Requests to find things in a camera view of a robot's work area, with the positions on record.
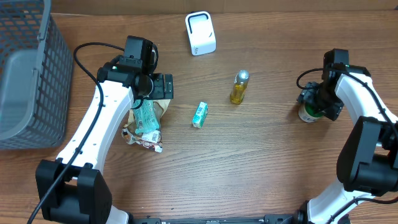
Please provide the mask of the green lid jar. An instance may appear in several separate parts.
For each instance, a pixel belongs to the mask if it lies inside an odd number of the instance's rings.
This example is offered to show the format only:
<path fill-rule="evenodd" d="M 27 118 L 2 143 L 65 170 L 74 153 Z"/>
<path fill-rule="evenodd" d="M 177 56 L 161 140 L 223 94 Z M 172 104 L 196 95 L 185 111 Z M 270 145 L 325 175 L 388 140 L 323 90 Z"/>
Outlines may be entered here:
<path fill-rule="evenodd" d="M 303 103 L 298 110 L 298 116 L 306 123 L 314 123 L 324 117 L 324 114 L 322 112 L 316 112 L 308 103 Z"/>

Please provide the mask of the brown patterned snack bag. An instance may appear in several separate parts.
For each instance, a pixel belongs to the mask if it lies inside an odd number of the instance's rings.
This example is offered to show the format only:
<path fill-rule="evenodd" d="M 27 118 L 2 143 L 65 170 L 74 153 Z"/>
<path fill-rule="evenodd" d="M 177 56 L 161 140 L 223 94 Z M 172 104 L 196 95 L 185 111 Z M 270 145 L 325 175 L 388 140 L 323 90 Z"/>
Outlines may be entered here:
<path fill-rule="evenodd" d="M 160 119 L 167 111 L 170 100 L 152 101 L 154 102 L 155 113 L 159 121 L 160 128 L 149 133 L 136 134 L 134 132 L 136 130 L 136 121 L 133 109 L 130 109 L 127 123 L 123 126 L 121 135 L 128 144 L 138 144 L 144 148 L 150 149 L 151 151 L 161 153 L 163 150 L 163 145 Z"/>

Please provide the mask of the green Kleenex tissue pack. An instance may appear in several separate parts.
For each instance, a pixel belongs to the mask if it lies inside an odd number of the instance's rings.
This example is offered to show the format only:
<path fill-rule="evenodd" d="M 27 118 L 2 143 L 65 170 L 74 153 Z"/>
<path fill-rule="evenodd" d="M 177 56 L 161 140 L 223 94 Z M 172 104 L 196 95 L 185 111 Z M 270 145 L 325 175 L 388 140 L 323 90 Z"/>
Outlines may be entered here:
<path fill-rule="evenodd" d="M 192 119 L 193 126 L 199 129 L 202 128 L 207 114 L 208 114 L 208 104 L 201 101 Z"/>

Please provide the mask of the clear plastic bottle grey cap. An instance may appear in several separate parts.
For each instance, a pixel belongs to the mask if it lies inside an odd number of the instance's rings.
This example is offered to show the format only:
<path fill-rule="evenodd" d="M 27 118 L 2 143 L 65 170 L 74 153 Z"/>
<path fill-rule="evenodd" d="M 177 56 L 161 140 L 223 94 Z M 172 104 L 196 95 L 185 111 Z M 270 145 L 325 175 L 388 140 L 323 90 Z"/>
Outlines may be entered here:
<path fill-rule="evenodd" d="M 230 101 L 234 104 L 241 104 L 244 99 L 244 94 L 249 83 L 249 72 L 247 70 L 240 70 L 234 79 L 234 86 L 230 94 Z"/>

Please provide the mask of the mint green wipes pack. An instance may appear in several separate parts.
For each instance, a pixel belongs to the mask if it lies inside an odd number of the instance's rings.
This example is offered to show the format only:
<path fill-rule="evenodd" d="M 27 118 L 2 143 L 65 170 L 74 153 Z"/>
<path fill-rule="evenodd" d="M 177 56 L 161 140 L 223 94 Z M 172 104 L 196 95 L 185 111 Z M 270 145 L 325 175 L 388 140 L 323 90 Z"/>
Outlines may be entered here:
<path fill-rule="evenodd" d="M 149 133 L 160 128 L 152 100 L 136 100 L 133 104 L 136 134 Z"/>

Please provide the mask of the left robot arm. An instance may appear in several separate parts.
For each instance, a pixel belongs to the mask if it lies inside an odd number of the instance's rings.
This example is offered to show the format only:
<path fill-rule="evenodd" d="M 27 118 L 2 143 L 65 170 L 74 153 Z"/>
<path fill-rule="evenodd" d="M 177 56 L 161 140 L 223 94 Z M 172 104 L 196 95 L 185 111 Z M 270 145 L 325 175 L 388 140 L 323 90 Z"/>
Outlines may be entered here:
<path fill-rule="evenodd" d="M 133 223 L 131 213 L 116 208 L 103 177 L 111 142 L 129 110 L 146 100 L 174 97 L 171 74 L 155 73 L 157 46 L 142 37 L 128 36 L 123 54 L 89 77 L 96 89 L 92 102 L 71 141 L 53 161 L 42 160 L 35 172 L 38 213 L 57 223 Z"/>

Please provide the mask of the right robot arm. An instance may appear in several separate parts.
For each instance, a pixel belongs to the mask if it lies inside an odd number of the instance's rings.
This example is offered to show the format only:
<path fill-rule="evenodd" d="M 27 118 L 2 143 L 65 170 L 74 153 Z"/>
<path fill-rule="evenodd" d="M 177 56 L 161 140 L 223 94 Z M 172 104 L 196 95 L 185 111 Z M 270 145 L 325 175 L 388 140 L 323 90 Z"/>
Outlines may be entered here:
<path fill-rule="evenodd" d="M 363 202 L 397 191 L 397 116 L 389 111 L 365 67 L 349 64 L 349 52 L 332 49 L 318 69 L 322 82 L 300 86 L 298 115 L 307 123 L 336 120 L 343 108 L 354 124 L 336 163 L 336 180 L 310 199 L 286 223 L 349 223 L 349 212 Z"/>

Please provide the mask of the white barcode scanner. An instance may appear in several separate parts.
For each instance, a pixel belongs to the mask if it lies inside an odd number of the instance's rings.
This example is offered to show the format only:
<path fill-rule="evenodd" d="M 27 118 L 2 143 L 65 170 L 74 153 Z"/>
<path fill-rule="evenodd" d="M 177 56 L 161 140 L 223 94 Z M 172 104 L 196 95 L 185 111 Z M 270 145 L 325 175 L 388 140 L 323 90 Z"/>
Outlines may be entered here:
<path fill-rule="evenodd" d="M 185 25 L 193 56 L 209 54 L 216 50 L 215 32 L 208 12 L 198 11 L 188 14 Z"/>

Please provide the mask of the dark grey plastic basket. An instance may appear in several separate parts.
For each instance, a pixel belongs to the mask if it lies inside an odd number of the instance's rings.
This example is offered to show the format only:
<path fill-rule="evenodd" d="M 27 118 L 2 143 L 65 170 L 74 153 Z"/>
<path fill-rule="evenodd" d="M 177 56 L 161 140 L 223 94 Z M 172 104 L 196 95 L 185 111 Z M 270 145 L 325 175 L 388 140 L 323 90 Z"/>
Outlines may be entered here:
<path fill-rule="evenodd" d="M 51 1 L 1 1 L 1 149 L 61 145 L 74 69 Z"/>

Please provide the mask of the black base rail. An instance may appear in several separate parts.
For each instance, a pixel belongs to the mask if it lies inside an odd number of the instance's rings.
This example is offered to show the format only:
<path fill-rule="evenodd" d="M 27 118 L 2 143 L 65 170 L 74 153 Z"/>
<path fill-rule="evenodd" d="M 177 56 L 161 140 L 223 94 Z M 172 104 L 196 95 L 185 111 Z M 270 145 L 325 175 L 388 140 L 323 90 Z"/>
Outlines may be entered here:
<path fill-rule="evenodd" d="M 192 218 L 161 220 L 160 218 L 129 217 L 128 224 L 292 224 L 308 223 L 303 215 L 272 214 L 254 218 Z"/>

